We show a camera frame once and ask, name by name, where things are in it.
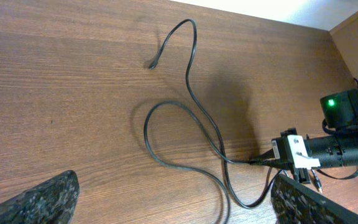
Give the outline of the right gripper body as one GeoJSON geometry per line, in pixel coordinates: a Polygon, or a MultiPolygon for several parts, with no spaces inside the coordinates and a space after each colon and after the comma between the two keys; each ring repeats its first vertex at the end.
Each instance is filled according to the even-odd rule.
{"type": "Polygon", "coordinates": [[[293,174],[293,178],[301,184],[310,184],[311,179],[306,166],[308,153],[302,136],[299,136],[296,128],[290,128],[280,133],[280,157],[286,162],[287,169],[293,174]]]}

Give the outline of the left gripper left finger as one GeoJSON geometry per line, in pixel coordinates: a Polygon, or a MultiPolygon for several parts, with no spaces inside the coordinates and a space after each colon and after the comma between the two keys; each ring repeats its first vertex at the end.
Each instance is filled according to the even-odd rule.
{"type": "Polygon", "coordinates": [[[80,186],[67,170],[0,203],[0,223],[71,223],[80,186]]]}

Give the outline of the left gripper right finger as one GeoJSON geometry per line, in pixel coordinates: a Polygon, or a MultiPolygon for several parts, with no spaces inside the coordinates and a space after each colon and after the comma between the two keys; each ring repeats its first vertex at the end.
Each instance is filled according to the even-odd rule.
{"type": "Polygon", "coordinates": [[[271,203],[277,223],[358,223],[358,214],[281,174],[271,189],[271,203]]]}

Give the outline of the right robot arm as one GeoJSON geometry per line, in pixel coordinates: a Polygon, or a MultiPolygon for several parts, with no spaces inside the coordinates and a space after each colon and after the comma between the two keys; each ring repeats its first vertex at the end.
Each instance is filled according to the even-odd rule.
{"type": "Polygon", "coordinates": [[[324,119],[321,138],[306,138],[289,129],[272,141],[281,169],[290,170],[303,183],[305,169],[358,166],[358,89],[325,96],[319,100],[324,119]]]}

